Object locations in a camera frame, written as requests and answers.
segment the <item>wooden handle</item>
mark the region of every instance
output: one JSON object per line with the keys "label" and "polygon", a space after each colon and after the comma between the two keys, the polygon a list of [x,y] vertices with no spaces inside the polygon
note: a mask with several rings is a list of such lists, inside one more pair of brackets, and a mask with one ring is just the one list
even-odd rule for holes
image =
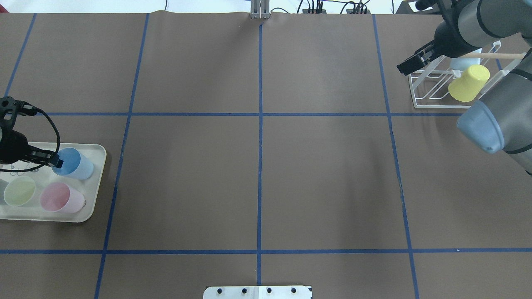
{"label": "wooden handle", "polygon": [[468,53],[463,58],[488,58],[488,59],[523,59],[524,54],[505,54],[505,53]]}

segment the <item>blue cup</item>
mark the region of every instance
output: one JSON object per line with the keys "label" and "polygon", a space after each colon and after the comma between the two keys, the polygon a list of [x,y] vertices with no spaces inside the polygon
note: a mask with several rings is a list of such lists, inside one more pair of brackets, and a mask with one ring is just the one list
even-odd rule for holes
{"label": "blue cup", "polygon": [[57,154],[59,155],[59,159],[63,160],[63,166],[61,168],[52,167],[56,175],[84,180],[93,174],[94,164],[77,149],[67,147],[60,150]]}

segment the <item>tray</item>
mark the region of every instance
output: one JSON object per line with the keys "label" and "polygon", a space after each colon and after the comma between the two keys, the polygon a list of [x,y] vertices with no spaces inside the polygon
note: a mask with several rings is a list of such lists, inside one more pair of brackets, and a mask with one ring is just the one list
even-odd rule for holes
{"label": "tray", "polygon": [[[29,145],[42,148],[44,150],[55,150],[55,143],[41,143],[41,142],[29,142]],[[35,172],[23,172],[23,173],[9,173],[0,172],[0,179],[7,182],[14,180],[20,176],[28,176],[35,180],[38,186],[38,190],[46,187],[52,182],[63,182],[68,184],[72,188],[80,191],[87,203],[81,211],[73,214],[63,214],[45,211],[39,203],[39,195],[36,194],[32,199],[24,206],[9,206],[3,201],[3,197],[0,198],[0,219],[11,220],[37,220],[37,221],[59,221],[59,222],[83,222],[90,218],[94,212],[94,206],[96,204],[96,197],[98,196],[99,185],[102,180],[103,167],[107,153],[105,148],[99,144],[75,144],[75,143],[62,143],[60,148],[73,147],[79,150],[85,157],[89,158],[94,164],[94,172],[90,178],[86,180],[78,180],[72,178],[66,178],[56,175],[52,168],[44,166],[36,170]],[[35,166],[35,164],[28,162],[17,162],[11,165],[2,165],[4,169],[27,169]]]}

